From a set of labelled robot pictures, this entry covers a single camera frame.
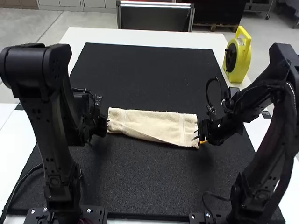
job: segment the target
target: black cable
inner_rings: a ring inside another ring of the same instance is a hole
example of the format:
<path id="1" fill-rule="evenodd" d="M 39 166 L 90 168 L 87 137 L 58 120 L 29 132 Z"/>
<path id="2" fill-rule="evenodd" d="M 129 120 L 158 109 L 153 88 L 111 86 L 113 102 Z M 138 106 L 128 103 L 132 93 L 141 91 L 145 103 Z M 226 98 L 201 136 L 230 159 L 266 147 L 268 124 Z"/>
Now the black cable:
<path id="1" fill-rule="evenodd" d="M 4 206 L 4 209 L 2 211 L 2 215 L 1 215 L 1 218 L 0 218 L 0 224 L 3 224 L 4 223 L 4 220 L 6 218 L 6 215 L 7 215 L 7 211 L 10 207 L 10 204 L 15 196 L 15 194 L 18 192 L 20 186 L 24 183 L 24 181 L 34 172 L 34 171 L 37 171 L 39 169 L 43 168 L 43 164 L 38 164 L 37 166 L 33 167 L 28 173 L 26 173 L 20 180 L 19 182 L 17 182 L 16 186 L 14 187 L 14 190 L 13 192 L 11 193 L 10 195 L 10 198 L 8 199 L 6 205 Z"/>
<path id="2" fill-rule="evenodd" d="M 207 100 L 207 103 L 209 104 L 209 106 L 211 108 L 213 108 L 213 105 L 212 105 L 212 103 L 210 101 L 208 90 L 209 90 L 210 83 L 213 82 L 213 81 L 217 81 L 218 82 L 219 88 L 220 88 L 220 92 L 221 92 L 221 100 L 223 99 L 223 91 L 222 91 L 222 87 L 221 87 L 221 83 L 220 83 L 219 78 L 217 78 L 217 77 L 210 78 L 207 81 L 207 83 L 206 83 L 206 100 Z"/>
<path id="3" fill-rule="evenodd" d="M 227 198 L 227 197 L 221 197 L 221 196 L 216 195 L 216 194 L 214 194 L 214 193 L 212 193 L 212 192 L 210 192 L 210 191 L 206 191 L 206 192 L 202 195 L 202 198 L 201 198 L 202 203 L 204 204 L 205 209 L 211 214 L 213 223 L 215 223 L 214 215 L 213 215 L 212 211 L 210 210 L 210 208 L 207 206 L 207 204 L 206 204 L 206 202 L 205 202 L 205 196 L 206 196 L 206 195 L 212 196 L 212 197 L 214 197 L 214 198 L 217 198 L 217 199 L 222 200 L 222 201 L 225 201 L 225 202 L 230 202 L 231 199 L 230 199 L 230 198 Z"/>

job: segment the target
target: towel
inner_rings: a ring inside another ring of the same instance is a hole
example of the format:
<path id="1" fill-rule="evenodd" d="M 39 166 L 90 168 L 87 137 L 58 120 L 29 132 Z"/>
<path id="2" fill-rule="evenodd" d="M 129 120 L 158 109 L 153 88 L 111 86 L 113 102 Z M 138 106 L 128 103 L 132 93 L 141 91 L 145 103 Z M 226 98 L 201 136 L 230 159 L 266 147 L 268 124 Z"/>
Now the towel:
<path id="1" fill-rule="evenodd" d="M 109 108 L 108 133 L 198 148 L 196 114 Z"/>

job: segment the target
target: metal base plate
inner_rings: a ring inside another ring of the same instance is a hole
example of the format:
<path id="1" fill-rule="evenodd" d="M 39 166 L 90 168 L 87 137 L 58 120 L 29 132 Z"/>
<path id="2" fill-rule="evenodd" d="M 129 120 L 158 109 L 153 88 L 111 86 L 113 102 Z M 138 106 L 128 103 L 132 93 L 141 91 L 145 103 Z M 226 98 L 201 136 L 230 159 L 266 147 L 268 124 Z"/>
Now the metal base plate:
<path id="1" fill-rule="evenodd" d="M 227 211 L 213 211 L 216 224 L 227 224 Z M 190 213 L 189 224 L 214 224 L 212 215 L 209 212 Z"/>
<path id="2" fill-rule="evenodd" d="M 107 211 L 100 206 L 81 205 L 81 220 L 87 220 L 88 224 L 106 224 Z M 29 209 L 24 224 L 43 224 L 47 223 L 49 212 L 47 208 L 31 208 Z M 53 220 L 53 224 L 58 224 L 57 220 Z"/>

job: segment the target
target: cart wheel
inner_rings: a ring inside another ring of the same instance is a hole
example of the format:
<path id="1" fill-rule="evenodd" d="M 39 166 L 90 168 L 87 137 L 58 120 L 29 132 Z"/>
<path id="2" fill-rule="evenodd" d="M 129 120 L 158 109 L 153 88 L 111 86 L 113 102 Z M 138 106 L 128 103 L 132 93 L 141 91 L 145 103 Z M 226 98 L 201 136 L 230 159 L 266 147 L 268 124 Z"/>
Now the cart wheel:
<path id="1" fill-rule="evenodd" d="M 296 21 L 293 23 L 292 28 L 295 29 L 298 25 L 299 25 L 299 20 L 296 20 Z"/>

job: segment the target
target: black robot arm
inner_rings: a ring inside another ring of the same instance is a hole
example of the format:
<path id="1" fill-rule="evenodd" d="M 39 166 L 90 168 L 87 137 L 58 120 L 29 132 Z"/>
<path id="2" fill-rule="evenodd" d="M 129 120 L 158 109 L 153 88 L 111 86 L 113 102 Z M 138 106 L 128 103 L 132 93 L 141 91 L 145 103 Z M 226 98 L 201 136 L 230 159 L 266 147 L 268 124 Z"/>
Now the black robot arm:
<path id="1" fill-rule="evenodd" d="M 299 150 L 299 57 L 287 44 L 275 43 L 269 53 L 269 66 L 251 85 L 242 91 L 225 91 L 222 107 L 226 115 L 215 119 L 213 112 L 210 119 L 199 123 L 199 139 L 220 145 L 233 134 L 242 133 L 243 122 L 253 121 L 265 107 L 274 104 L 270 127 L 257 153 L 232 186 L 230 223 L 270 220 L 289 184 Z"/>
<path id="2" fill-rule="evenodd" d="M 68 44 L 25 44 L 0 54 L 1 78 L 20 99 L 33 127 L 43 161 L 47 209 L 59 223 L 77 223 L 81 214 L 81 172 L 68 146 L 83 146 L 93 134 L 104 137 L 107 132 L 101 98 L 71 88 L 70 58 Z"/>

